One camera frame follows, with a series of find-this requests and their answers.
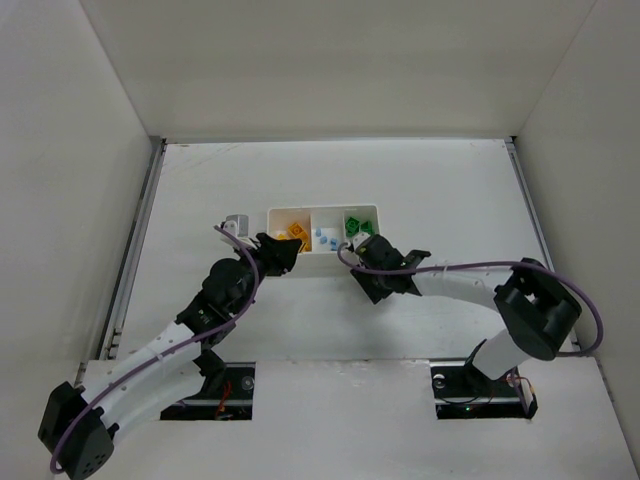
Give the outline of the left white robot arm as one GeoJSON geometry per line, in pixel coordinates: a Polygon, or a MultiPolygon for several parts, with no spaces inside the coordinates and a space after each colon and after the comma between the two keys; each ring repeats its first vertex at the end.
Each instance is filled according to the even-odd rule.
{"type": "Polygon", "coordinates": [[[302,248],[299,239],[240,237],[228,227],[217,230],[235,257],[212,265],[200,290],[161,333],[95,382],[63,382],[51,391],[37,436],[51,455],[52,474],[89,478],[134,425],[222,374],[214,346],[254,304],[262,281],[289,273],[302,248]]]}

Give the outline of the green square lego brick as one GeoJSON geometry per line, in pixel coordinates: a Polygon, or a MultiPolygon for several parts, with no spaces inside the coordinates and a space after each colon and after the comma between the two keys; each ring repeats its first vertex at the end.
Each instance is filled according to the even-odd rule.
{"type": "Polygon", "coordinates": [[[361,230],[361,222],[359,219],[348,216],[344,223],[345,236],[347,238],[352,238],[357,235],[361,230]]]}

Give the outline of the yellow curved lego brick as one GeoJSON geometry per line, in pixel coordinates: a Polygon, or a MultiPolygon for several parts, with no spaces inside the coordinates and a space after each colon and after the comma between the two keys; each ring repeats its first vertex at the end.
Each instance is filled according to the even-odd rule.
{"type": "Polygon", "coordinates": [[[291,238],[300,239],[303,242],[308,240],[307,230],[298,222],[293,222],[287,227],[287,233],[291,238]]]}

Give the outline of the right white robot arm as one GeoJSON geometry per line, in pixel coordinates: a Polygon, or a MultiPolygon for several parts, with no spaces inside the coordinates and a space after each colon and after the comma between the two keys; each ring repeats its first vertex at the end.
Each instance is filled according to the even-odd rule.
{"type": "Polygon", "coordinates": [[[499,272],[480,267],[465,273],[452,265],[422,268],[423,250],[403,255],[379,234],[359,233],[347,249],[359,264],[350,270],[374,303],[392,294],[443,297],[496,312],[504,324],[465,360],[470,382],[497,380],[529,359],[552,361],[582,313],[581,305],[539,262],[524,258],[499,272]]]}

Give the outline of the green lego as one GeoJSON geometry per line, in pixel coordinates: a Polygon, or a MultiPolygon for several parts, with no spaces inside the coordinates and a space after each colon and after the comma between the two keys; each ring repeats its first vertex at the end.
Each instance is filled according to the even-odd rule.
{"type": "Polygon", "coordinates": [[[360,231],[364,232],[364,233],[367,233],[369,235],[374,235],[376,233],[374,224],[373,224],[373,222],[371,220],[363,221],[360,224],[360,231]]]}

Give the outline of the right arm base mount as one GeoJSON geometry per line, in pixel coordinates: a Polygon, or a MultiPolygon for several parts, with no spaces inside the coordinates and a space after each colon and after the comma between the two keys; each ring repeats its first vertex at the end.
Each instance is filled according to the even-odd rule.
{"type": "Polygon", "coordinates": [[[481,342],[465,358],[430,363],[431,388],[438,420],[525,419],[538,412],[530,380],[517,367],[489,379],[472,365],[481,342]]]}

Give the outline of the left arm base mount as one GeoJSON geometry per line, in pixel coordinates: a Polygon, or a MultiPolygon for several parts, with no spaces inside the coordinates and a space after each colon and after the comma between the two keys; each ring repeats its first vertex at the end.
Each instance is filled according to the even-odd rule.
{"type": "Polygon", "coordinates": [[[164,409],[161,421],[249,421],[253,416],[256,364],[225,362],[213,351],[196,365],[204,375],[200,389],[164,409]]]}

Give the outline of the yellow long lego brick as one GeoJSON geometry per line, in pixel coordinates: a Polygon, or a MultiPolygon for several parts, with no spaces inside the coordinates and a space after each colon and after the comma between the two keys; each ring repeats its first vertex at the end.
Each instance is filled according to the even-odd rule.
{"type": "Polygon", "coordinates": [[[276,235],[277,240],[299,240],[300,245],[298,252],[299,253],[308,253],[312,251],[311,243],[307,234],[302,234],[299,236],[291,236],[289,234],[285,234],[284,232],[279,232],[276,235]]]}

